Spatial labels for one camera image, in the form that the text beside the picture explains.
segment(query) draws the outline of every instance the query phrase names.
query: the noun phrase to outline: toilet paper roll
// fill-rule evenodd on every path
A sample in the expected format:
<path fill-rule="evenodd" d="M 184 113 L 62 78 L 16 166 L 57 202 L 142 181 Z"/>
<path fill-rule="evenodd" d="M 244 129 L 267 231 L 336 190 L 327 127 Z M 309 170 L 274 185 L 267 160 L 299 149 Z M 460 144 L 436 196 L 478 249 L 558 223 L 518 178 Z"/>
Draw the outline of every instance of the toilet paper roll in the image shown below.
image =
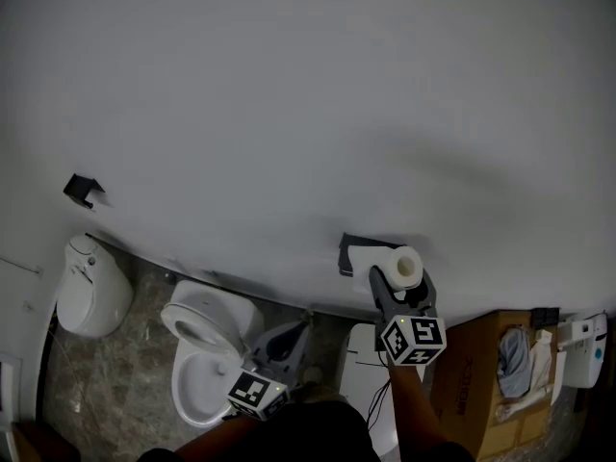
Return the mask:
<path fill-rule="evenodd" d="M 350 246 L 348 260 L 353 267 L 353 291 L 356 293 L 372 292 L 369 282 L 372 266 L 381 269 L 394 291 L 415 288 L 424 276 L 422 258 L 410 246 L 396 249 L 387 246 Z"/>
<path fill-rule="evenodd" d="M 384 254 L 377 265 L 394 291 L 417 288 L 424 277 L 422 257 L 410 246 Z"/>

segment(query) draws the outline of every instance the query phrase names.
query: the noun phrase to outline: white toilet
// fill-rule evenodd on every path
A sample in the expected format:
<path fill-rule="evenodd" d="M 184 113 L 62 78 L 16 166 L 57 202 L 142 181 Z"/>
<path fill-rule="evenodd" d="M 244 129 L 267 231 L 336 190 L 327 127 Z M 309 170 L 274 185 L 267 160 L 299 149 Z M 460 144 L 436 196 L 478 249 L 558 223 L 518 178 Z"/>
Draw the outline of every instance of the white toilet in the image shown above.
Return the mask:
<path fill-rule="evenodd" d="M 179 339 L 171 377 L 175 407 L 188 424 L 212 428 L 231 410 L 228 369 L 244 364 L 263 333 L 263 316 L 243 297 L 181 281 L 161 318 Z"/>
<path fill-rule="evenodd" d="M 342 396 L 366 419 L 374 393 L 389 379 L 389 372 L 374 350 L 374 325 L 357 323 L 350 331 L 348 344 L 343 347 L 338 364 L 338 384 Z M 387 353 L 380 353 L 387 364 Z M 424 380 L 425 367 L 418 366 L 417 373 Z M 376 419 L 372 415 L 371 423 Z M 370 430 L 372 448 L 381 457 L 398 446 L 398 432 L 394 418 L 391 387 L 383 400 L 378 420 Z"/>
<path fill-rule="evenodd" d="M 66 267 L 56 292 L 60 325 L 86 337 L 111 334 L 133 300 L 128 279 L 114 257 L 86 235 L 71 238 L 64 255 Z"/>

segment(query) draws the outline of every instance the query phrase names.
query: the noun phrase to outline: gray floor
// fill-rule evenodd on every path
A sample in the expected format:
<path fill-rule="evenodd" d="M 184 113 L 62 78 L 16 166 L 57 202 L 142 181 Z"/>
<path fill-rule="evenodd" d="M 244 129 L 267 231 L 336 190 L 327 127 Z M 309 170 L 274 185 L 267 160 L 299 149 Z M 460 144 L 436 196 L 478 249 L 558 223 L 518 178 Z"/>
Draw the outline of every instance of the gray floor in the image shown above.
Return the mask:
<path fill-rule="evenodd" d="M 91 340 L 60 327 L 45 379 L 43 419 L 72 443 L 84 461 L 136 460 L 153 447 L 176 449 L 200 430 L 186 424 L 171 398 L 177 339 L 160 320 L 173 286 L 165 270 L 108 247 L 129 277 L 135 298 L 128 316 L 111 336 Z M 302 311 L 259 299 L 266 327 L 297 320 Z M 321 367 L 332 384 L 343 341 L 355 321 L 315 315 L 308 363 Z M 426 373 L 429 392 L 431 373 Z M 550 435 L 499 460 L 557 461 L 577 444 L 583 417 L 573 414 L 575 390 L 565 390 L 552 410 Z M 399 460 L 392 452 L 385 460 Z"/>

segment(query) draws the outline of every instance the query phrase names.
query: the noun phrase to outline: black sleeve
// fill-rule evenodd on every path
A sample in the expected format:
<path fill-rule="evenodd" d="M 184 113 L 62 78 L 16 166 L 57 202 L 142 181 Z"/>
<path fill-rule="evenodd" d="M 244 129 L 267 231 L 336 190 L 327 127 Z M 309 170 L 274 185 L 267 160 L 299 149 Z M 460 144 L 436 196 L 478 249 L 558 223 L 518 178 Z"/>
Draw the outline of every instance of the black sleeve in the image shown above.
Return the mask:
<path fill-rule="evenodd" d="M 139 457 L 138 462 L 184 462 L 184 459 L 169 450 L 152 449 Z"/>
<path fill-rule="evenodd" d="M 437 445 L 424 457 L 423 462 L 447 460 L 451 462 L 475 462 L 466 449 L 457 443 L 446 442 Z"/>

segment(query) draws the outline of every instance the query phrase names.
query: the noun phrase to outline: open cardboard box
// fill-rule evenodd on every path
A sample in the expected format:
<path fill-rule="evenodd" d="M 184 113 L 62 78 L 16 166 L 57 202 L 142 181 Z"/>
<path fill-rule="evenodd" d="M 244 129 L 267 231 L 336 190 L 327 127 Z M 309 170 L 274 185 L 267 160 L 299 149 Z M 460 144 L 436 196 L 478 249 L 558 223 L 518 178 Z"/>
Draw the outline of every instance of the open cardboard box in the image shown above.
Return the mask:
<path fill-rule="evenodd" d="M 533 442 L 548 429 L 552 395 L 503 423 L 496 419 L 497 408 L 510 401 L 503 398 L 497 380 L 499 343 L 505 331 L 516 325 L 528 329 L 532 347 L 535 330 L 530 327 L 530 312 L 498 311 L 448 329 L 448 347 L 437 360 L 430 402 L 451 440 L 476 460 Z M 552 333 L 549 383 L 553 384 L 556 326 L 544 328 Z"/>

